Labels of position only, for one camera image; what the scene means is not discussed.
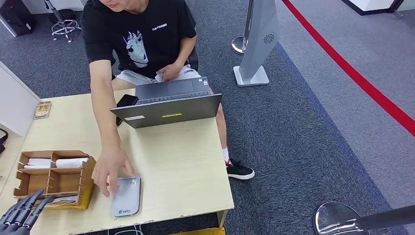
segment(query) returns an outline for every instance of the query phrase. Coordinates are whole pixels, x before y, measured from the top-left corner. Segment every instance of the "desk leg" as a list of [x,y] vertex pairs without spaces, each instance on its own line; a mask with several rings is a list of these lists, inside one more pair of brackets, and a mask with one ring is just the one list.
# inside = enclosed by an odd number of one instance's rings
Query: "desk leg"
[[226,214],[228,213],[228,210],[224,210],[224,211],[218,211],[218,223],[219,223],[219,227],[222,228],[223,227],[223,223],[225,222],[225,217]]

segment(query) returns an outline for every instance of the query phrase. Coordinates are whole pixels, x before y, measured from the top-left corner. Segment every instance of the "black sneaker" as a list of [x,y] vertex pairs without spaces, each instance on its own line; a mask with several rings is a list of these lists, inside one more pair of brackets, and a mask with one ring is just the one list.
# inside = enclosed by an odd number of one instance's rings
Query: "black sneaker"
[[233,177],[239,180],[248,180],[254,177],[255,172],[249,167],[241,165],[241,162],[237,162],[230,158],[232,165],[226,167],[228,177]]

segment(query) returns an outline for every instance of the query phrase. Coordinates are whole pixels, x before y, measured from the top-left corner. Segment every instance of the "wooden organizer box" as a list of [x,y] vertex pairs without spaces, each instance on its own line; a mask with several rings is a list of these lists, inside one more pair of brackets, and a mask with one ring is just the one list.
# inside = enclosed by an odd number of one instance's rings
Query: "wooden organizer box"
[[[25,169],[30,158],[51,159],[47,169]],[[56,160],[71,158],[88,158],[79,168],[56,168]],[[22,152],[18,163],[16,178],[20,186],[15,188],[13,196],[23,199],[29,194],[43,188],[41,198],[52,195],[57,197],[77,196],[76,202],[64,205],[48,204],[46,210],[84,209],[88,208],[91,200],[94,183],[91,178],[95,159],[78,150],[65,151],[29,151]]]

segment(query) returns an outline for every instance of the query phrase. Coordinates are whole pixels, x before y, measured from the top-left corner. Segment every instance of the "laptop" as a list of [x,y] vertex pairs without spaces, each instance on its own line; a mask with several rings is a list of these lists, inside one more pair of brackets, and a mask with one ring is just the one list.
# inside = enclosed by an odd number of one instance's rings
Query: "laptop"
[[112,108],[133,128],[213,118],[222,94],[210,94],[206,77],[136,86],[133,106]]

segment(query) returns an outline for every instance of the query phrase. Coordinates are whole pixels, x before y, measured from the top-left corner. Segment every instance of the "black t-shirt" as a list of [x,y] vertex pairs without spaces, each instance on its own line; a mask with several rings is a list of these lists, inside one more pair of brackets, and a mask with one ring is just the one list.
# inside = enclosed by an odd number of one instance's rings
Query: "black t-shirt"
[[82,28],[89,62],[112,61],[115,50],[120,70],[149,78],[176,61],[183,37],[196,36],[184,0],[149,0],[140,14],[114,12],[99,0],[89,0]]

